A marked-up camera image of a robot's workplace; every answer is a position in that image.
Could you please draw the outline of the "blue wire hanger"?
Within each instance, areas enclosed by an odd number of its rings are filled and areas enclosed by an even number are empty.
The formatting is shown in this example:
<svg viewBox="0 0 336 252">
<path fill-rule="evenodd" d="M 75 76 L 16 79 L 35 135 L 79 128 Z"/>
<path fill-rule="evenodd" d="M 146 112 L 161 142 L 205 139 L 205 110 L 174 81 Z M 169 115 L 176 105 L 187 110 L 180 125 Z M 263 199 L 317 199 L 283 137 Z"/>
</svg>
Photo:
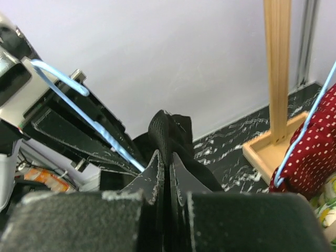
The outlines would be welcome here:
<svg viewBox="0 0 336 252">
<path fill-rule="evenodd" d="M 92 126 L 110 145 L 111 147 L 121 155 L 126 161 L 134 165 L 140 172 L 145 170 L 145 167 L 139 163 L 132 155 L 116 140 L 107 129 L 105 129 L 99 122 L 92 120 L 84 111 L 82 111 L 73 101 L 71 101 L 43 72 L 46 71 L 53 76 L 57 77 L 63 83 L 71 87 L 73 90 L 77 91 L 82 96 L 87 97 L 90 95 L 90 91 L 66 76 L 62 72 L 58 71 L 56 68 L 48 65 L 47 63 L 38 60 L 32 59 L 30 61 L 34 70 L 37 74 L 43 79 L 43 81 L 52 89 L 58 96 L 62 98 L 62 100 L 69 105 L 72 109 L 74 109 L 90 126 Z"/>
<path fill-rule="evenodd" d="M 284 156 L 284 159 L 282 161 L 282 163 L 279 165 L 278 167 L 278 170 L 275 174 L 275 177 L 274 177 L 274 187 L 278 188 L 281 183 L 284 181 L 284 178 L 281 177 L 281 173 L 290 157 L 290 155 L 292 154 L 294 148 L 296 147 L 296 145 L 301 141 L 301 139 L 303 138 L 305 132 L 307 131 L 307 128 L 308 128 L 308 125 L 309 125 L 309 122 L 310 120 L 312 119 L 316 109 L 318 108 L 318 105 L 321 101 L 321 99 L 323 98 L 323 96 L 325 95 L 326 91 L 327 91 L 327 87 L 330 83 L 330 80 L 331 78 L 333 77 L 334 73 L 335 73 L 335 68 L 336 68 L 336 62 L 334 62 L 328 76 L 327 76 L 327 79 L 325 81 L 325 83 L 323 84 L 321 90 L 320 90 L 320 93 L 318 94 L 315 102 L 313 103 L 312 107 L 311 107 L 311 110 L 309 111 L 308 113 L 308 116 L 306 118 L 306 120 L 304 121 L 303 123 L 303 126 L 302 126 L 302 129 L 300 131 L 300 134 L 298 135 L 298 137 L 295 139 L 295 141 L 293 141 L 290 145 L 289 145 L 289 148 L 288 148 L 288 151 L 286 152 L 285 156 Z"/>
</svg>

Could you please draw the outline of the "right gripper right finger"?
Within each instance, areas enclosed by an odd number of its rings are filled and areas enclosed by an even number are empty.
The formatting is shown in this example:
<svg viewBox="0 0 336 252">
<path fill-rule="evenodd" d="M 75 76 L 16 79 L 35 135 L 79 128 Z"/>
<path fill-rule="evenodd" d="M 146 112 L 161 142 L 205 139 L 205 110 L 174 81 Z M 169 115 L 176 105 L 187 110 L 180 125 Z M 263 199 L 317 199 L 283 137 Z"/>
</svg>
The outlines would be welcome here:
<svg viewBox="0 0 336 252">
<path fill-rule="evenodd" d="M 191 226 L 187 209 L 188 193 L 210 193 L 185 167 L 177 153 L 170 165 L 170 193 L 172 209 L 172 251 L 192 251 Z"/>
</svg>

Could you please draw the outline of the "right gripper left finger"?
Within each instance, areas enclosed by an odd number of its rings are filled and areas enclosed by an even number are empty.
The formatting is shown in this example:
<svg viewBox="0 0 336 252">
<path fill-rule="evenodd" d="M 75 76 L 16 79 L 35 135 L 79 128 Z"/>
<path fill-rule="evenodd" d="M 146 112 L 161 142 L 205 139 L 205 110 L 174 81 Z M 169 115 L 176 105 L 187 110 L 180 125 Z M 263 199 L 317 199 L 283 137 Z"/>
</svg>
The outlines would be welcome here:
<svg viewBox="0 0 336 252">
<path fill-rule="evenodd" d="M 122 193 L 141 193 L 143 206 L 136 251 L 163 250 L 164 163 L 155 150 L 147 168 Z"/>
</svg>

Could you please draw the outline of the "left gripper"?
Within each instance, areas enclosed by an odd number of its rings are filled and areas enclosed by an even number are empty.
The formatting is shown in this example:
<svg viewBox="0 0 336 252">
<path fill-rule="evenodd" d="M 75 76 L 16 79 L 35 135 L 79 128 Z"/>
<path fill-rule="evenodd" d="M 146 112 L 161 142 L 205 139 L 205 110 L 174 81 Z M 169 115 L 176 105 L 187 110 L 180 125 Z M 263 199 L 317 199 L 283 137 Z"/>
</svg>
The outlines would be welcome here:
<svg viewBox="0 0 336 252">
<path fill-rule="evenodd" d="M 35 140 L 85 169 L 137 176 L 144 160 L 123 123 L 93 94 L 86 97 L 90 126 L 34 70 L 39 57 L 21 30 L 1 16 L 1 153 L 17 140 Z"/>
</svg>

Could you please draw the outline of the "red polka dot skirt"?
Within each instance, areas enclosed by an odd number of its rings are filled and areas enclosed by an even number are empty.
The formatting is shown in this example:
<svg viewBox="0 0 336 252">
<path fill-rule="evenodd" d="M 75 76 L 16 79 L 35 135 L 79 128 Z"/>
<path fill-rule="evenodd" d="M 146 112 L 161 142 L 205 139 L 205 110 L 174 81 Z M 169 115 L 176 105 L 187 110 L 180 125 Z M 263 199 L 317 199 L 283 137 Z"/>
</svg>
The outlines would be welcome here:
<svg viewBox="0 0 336 252">
<path fill-rule="evenodd" d="M 310 200 L 335 173 L 335 86 L 321 99 L 302 139 L 281 172 L 284 181 L 275 187 L 272 175 L 269 192 L 292 192 Z"/>
</svg>

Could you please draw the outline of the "lemon print skirt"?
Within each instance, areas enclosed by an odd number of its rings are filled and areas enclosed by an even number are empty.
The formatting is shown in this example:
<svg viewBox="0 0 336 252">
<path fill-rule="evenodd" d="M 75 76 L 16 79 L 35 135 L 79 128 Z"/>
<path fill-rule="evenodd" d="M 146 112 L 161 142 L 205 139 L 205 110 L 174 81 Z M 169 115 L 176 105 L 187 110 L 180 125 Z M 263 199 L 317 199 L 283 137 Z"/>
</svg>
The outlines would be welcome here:
<svg viewBox="0 0 336 252">
<path fill-rule="evenodd" d="M 310 204 L 335 250 L 335 173 L 327 179 L 319 194 L 311 199 Z"/>
</svg>

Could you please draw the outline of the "black skirt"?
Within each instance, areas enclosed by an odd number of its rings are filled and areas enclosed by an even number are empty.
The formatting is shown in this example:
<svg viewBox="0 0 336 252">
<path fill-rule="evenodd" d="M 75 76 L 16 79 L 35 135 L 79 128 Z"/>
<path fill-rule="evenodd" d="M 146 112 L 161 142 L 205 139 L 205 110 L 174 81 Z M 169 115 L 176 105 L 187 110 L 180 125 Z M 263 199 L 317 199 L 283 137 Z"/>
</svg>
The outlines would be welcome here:
<svg viewBox="0 0 336 252">
<path fill-rule="evenodd" d="M 148 131 L 133 139 L 144 160 L 148 163 L 155 150 L 159 150 L 166 169 L 172 163 L 172 153 L 177 153 L 186 169 L 213 192 L 222 186 L 213 173 L 194 159 L 192 120 L 189 116 L 158 111 L 149 123 Z"/>
</svg>

